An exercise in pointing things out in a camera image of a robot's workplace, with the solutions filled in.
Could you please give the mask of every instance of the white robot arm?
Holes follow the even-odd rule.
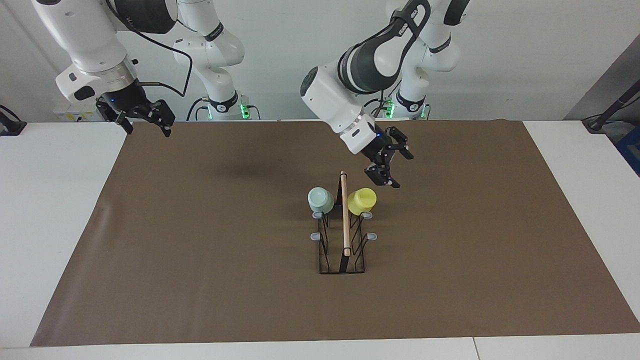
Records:
[[[383,131],[354,94],[374,94],[396,82],[404,58],[439,2],[409,0],[380,32],[349,48],[338,60],[313,68],[300,89],[305,104],[340,134],[349,150],[371,160],[365,173],[376,185],[399,188],[390,173],[391,160],[396,151],[409,160],[413,155],[407,137],[396,127]]]
[[[146,33],[166,33],[175,24],[175,0],[31,0],[57,43],[73,64],[56,78],[71,102],[97,98],[98,111],[110,122],[133,132],[129,118],[158,125],[170,136],[175,115],[164,100],[150,102],[127,51],[115,36],[118,19]]]
[[[197,35],[178,39],[174,48],[192,57],[193,70],[207,89],[209,114],[213,119],[247,119],[244,105],[248,98],[236,90],[231,75],[222,69],[242,62],[244,46],[225,29],[211,0],[178,0],[178,7],[185,27]],[[184,56],[176,53],[175,59],[189,66]]]
[[[392,9],[401,1],[389,3]],[[451,28],[467,16],[470,0],[441,0],[420,37],[409,50],[402,67],[402,83],[391,99],[394,104],[389,117],[424,117],[429,87],[426,70],[449,72],[460,60],[460,48],[453,42]]]

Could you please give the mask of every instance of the wooden stick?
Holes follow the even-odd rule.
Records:
[[[347,173],[340,173],[340,184],[342,185],[342,232],[344,235],[344,255],[351,256],[351,235],[349,231],[351,226],[349,224],[349,206],[347,205]]]

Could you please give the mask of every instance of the yellow cup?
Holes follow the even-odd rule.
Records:
[[[347,205],[350,212],[360,216],[362,213],[371,211],[377,201],[376,193],[369,188],[364,188],[351,193],[347,198]]]

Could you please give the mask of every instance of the green light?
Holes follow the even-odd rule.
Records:
[[[385,116],[387,119],[391,119],[392,117],[394,117],[394,112],[396,111],[396,104],[394,104],[393,100],[391,99],[387,99],[387,112],[385,113]]]
[[[240,111],[242,112],[243,119],[246,120],[251,117],[251,112],[244,104],[240,104]]]

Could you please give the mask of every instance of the cup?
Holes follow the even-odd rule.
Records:
[[[347,199],[347,205],[350,212],[360,216],[362,213],[371,211],[377,201],[376,193],[369,188],[364,188],[351,193]]]
[[[328,214],[333,209],[333,195],[324,188],[311,189],[307,199],[314,213]]]

